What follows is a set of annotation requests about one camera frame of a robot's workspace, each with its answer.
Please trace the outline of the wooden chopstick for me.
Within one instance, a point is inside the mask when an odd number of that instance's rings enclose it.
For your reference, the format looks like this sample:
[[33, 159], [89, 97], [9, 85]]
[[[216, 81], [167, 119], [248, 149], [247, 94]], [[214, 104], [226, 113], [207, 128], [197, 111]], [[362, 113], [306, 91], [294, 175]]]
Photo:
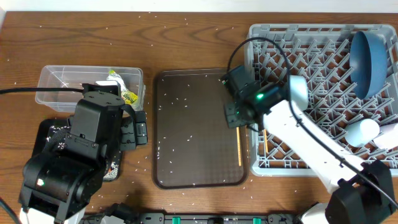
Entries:
[[269, 150], [268, 150], [268, 144], [267, 144], [267, 130], [263, 130], [264, 132], [264, 149], [265, 149], [265, 156], [268, 155]]
[[237, 140], [237, 150], [238, 150], [238, 166], [242, 166], [242, 155], [241, 155], [241, 140], [239, 128], [236, 128], [236, 140]]

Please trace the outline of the yellow snack wrapper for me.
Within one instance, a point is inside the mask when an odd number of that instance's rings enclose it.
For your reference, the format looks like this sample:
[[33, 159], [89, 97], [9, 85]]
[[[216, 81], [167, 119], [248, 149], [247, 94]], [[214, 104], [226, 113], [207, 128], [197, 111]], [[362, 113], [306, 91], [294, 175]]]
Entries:
[[126, 87], [122, 77], [119, 74], [117, 74], [114, 70], [109, 71], [108, 77], [106, 79], [107, 81], [116, 81], [120, 84], [121, 97], [126, 104], [133, 105], [137, 101], [138, 96]]

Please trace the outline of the light blue rice bowl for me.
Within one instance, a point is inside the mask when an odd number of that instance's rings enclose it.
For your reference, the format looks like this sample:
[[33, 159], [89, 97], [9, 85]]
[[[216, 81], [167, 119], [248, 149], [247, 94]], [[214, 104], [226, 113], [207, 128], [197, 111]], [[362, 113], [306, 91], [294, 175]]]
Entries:
[[301, 111], [308, 108], [308, 86], [303, 76], [292, 75], [289, 79], [290, 98]]

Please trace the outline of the light blue plastic cup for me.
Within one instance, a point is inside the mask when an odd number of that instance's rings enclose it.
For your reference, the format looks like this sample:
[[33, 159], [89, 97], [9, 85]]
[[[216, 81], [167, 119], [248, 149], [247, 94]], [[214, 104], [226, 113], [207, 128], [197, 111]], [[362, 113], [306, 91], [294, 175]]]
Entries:
[[353, 147], [362, 147], [373, 140], [380, 132], [378, 123], [372, 119], [363, 119], [349, 124], [346, 128], [345, 139]]

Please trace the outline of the dark blue plate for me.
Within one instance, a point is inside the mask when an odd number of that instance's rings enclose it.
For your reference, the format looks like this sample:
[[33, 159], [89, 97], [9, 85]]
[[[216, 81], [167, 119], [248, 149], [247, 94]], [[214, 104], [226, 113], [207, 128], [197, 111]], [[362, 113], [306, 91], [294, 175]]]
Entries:
[[387, 52], [383, 40], [371, 32], [355, 33], [349, 55], [353, 69], [350, 79], [356, 83], [355, 95], [360, 100], [378, 94], [387, 76]]

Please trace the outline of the pink plastic cup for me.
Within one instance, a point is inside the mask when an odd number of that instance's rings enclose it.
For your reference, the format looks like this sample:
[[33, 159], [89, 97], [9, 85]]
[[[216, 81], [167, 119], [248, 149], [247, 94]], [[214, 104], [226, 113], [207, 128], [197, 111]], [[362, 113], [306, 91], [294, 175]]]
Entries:
[[373, 139], [380, 149], [392, 149], [397, 147], [397, 123], [380, 127], [380, 134]]

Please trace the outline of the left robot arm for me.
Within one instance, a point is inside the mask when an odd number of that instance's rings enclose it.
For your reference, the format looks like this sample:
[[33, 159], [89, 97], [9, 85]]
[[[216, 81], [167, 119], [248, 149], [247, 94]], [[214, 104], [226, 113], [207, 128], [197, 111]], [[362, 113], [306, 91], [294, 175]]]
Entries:
[[116, 154], [148, 142], [146, 113], [126, 104], [118, 86], [85, 83], [80, 91], [68, 128], [24, 166], [21, 223], [80, 223]]

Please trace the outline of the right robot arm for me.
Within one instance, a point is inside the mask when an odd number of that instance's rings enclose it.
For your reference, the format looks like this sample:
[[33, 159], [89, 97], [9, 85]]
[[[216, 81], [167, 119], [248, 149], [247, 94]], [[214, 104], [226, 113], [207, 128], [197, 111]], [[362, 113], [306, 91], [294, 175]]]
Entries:
[[233, 97], [224, 108], [230, 128], [257, 125], [285, 142], [316, 174], [331, 195], [300, 214], [296, 223], [382, 223], [397, 211], [391, 172], [344, 150], [291, 99], [291, 75], [284, 85], [260, 87], [243, 66], [226, 72], [222, 84]]

